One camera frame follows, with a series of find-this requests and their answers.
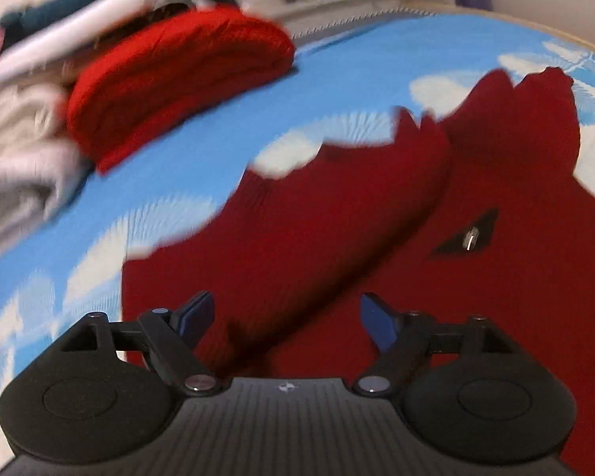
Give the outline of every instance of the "metal screw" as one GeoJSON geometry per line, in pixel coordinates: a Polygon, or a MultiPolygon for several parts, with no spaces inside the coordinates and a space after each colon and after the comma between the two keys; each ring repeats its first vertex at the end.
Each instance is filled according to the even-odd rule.
{"type": "Polygon", "coordinates": [[[365,392],[383,392],[390,388],[390,382],[381,376],[366,376],[359,380],[359,388],[365,392]]]}
{"type": "Polygon", "coordinates": [[[466,251],[473,250],[474,247],[476,247],[478,236],[480,236],[480,231],[477,227],[472,227],[471,230],[465,235],[465,238],[463,238],[463,248],[466,251]]]}
{"type": "Polygon", "coordinates": [[[216,378],[209,374],[195,374],[185,380],[185,386],[194,392],[206,392],[218,384],[216,378]]]}

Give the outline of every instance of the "ribbed black surface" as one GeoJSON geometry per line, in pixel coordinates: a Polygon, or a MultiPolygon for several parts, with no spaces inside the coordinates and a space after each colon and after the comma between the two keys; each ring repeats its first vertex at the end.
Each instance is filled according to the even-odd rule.
{"type": "Polygon", "coordinates": [[[341,380],[236,379],[225,393],[189,399],[142,449],[92,466],[20,457],[3,476],[571,476],[559,461],[482,467],[436,453],[389,402],[341,380]],[[286,383],[295,386],[287,390],[286,383]]]}

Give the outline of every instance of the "logo emblem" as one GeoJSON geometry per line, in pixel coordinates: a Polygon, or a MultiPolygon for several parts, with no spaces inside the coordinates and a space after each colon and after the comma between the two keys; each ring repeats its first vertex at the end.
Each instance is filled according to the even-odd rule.
{"type": "Polygon", "coordinates": [[[293,383],[289,383],[289,381],[286,381],[285,383],[282,383],[278,386],[278,390],[284,393],[290,393],[297,389],[297,386],[295,386],[293,383]]]}

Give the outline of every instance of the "bed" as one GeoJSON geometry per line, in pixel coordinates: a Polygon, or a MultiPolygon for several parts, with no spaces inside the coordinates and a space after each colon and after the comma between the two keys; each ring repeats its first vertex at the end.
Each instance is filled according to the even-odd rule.
{"type": "MultiPolygon", "coordinates": [[[[0,260],[0,391],[84,313],[119,320],[126,256],[201,227],[248,163],[277,175],[324,139],[387,142],[394,106],[444,115],[492,68],[519,81],[559,66],[575,79],[576,176],[595,194],[594,49],[492,17],[349,8],[316,26],[285,16],[299,46],[293,73],[190,118],[109,175],[93,175],[65,213],[0,260]]],[[[0,430],[0,466],[10,456],[0,430]]]]}

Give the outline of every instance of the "red cloth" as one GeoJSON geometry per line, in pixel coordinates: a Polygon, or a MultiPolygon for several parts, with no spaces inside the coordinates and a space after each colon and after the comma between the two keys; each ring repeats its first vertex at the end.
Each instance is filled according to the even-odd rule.
{"type": "MultiPolygon", "coordinates": [[[[335,267],[340,256],[358,255],[366,230],[353,232],[359,223],[370,223],[372,230],[384,232],[397,222],[392,217],[385,222],[373,214],[379,214],[375,202],[393,195],[383,188],[378,195],[357,194],[353,200],[357,216],[349,222],[343,204],[347,194],[340,194],[333,184],[336,170],[323,170],[322,165],[328,163],[316,158],[284,181],[267,182],[290,193],[291,179],[306,178],[308,173],[315,179],[317,174],[317,184],[312,184],[309,192],[302,188],[299,194],[303,208],[317,219],[305,226],[301,217],[290,219],[294,211],[286,215],[281,209],[274,211],[278,219],[288,220],[290,235],[280,236],[281,224],[275,224],[278,236],[273,252],[290,253],[289,263],[278,267],[282,258],[265,256],[268,244],[252,238],[264,238],[262,229],[268,224],[250,232],[247,225],[236,230],[233,222],[228,223],[230,216],[238,221],[230,202],[213,222],[222,221],[227,228],[208,233],[214,241],[224,238],[225,243],[217,245],[212,237],[206,237],[203,245],[194,244],[194,236],[162,249],[149,260],[125,265],[125,316],[134,318],[154,303],[176,306],[197,289],[209,289],[217,294],[217,316],[230,317],[238,322],[234,330],[251,333],[248,342],[240,346],[241,359],[232,359],[230,364],[225,364],[228,357],[214,358],[206,346],[199,350],[201,359],[221,374],[343,376],[352,380],[376,355],[360,325],[362,292],[377,292],[399,310],[423,309],[442,321],[462,321],[470,313],[488,315],[573,391],[578,422],[563,459],[582,475],[595,475],[595,198],[572,176],[579,126],[571,85],[561,70],[548,69],[512,88],[508,76],[495,71],[479,82],[453,116],[438,125],[425,117],[418,133],[403,114],[397,143],[427,141],[445,133],[452,156],[437,156],[430,163],[434,170],[424,167],[417,171],[414,184],[409,182],[410,173],[406,177],[402,169],[398,178],[387,181],[391,193],[412,204],[423,195],[420,176],[449,168],[449,177],[430,213],[426,205],[391,208],[405,212],[397,230],[388,234],[390,248],[362,256],[357,264],[361,271],[347,272],[340,279],[335,267]],[[318,197],[325,189],[328,200],[318,197]],[[367,195],[374,197],[373,204],[363,205],[367,195]],[[489,246],[470,253],[433,252],[492,208],[499,212],[489,246]],[[322,242],[315,232],[318,228],[322,228],[322,236],[324,231],[334,231],[335,238],[322,242]],[[232,249],[239,249],[238,243],[245,237],[252,250],[253,246],[261,250],[251,257],[251,264],[244,262],[246,257],[238,258],[240,264],[232,259],[232,249]],[[336,243],[342,239],[355,245],[353,254],[348,245],[341,248],[336,243]],[[185,244],[195,246],[186,250],[185,244]],[[186,265],[190,258],[200,263],[206,256],[221,255],[225,259],[221,267],[198,277],[196,268],[186,265]],[[315,270],[304,278],[310,263],[316,265],[315,270]],[[278,290],[295,291],[290,282],[311,284],[314,273],[324,280],[327,273],[322,270],[333,274],[327,294],[309,294],[306,289],[295,300],[278,290]],[[191,284],[186,276],[191,277],[191,284]],[[261,298],[256,299],[256,291],[261,298]],[[289,301],[301,305],[309,315],[297,321],[295,308],[287,308],[289,301]]],[[[393,147],[389,152],[406,159],[412,148],[408,144],[407,149],[393,147]]],[[[369,151],[356,150],[355,154],[369,151]]],[[[360,176],[349,184],[381,188],[382,173],[360,170],[362,159],[363,155],[358,155],[352,160],[360,176]]],[[[276,197],[274,207],[282,201],[280,195],[276,197]]]]}
{"type": "Polygon", "coordinates": [[[445,183],[447,138],[402,136],[378,148],[323,145],[307,167],[279,181],[246,171],[203,230],[125,262],[124,318],[157,302],[178,308],[190,291],[211,289],[216,322],[197,354],[220,370],[328,302],[389,248],[410,217],[429,210],[445,183]],[[393,192],[397,187],[403,191],[393,192]]]}
{"type": "Polygon", "coordinates": [[[196,111],[289,71],[277,25],[238,9],[192,11],[120,43],[80,75],[68,130],[106,172],[196,111]]]}

